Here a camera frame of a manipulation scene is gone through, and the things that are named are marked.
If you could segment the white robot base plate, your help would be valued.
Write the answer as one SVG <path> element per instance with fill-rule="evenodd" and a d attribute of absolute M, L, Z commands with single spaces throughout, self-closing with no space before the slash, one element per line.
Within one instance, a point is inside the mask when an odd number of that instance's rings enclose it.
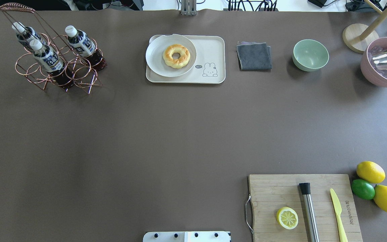
<path fill-rule="evenodd" d="M 143 242 L 231 242 L 227 231 L 147 232 Z"/>

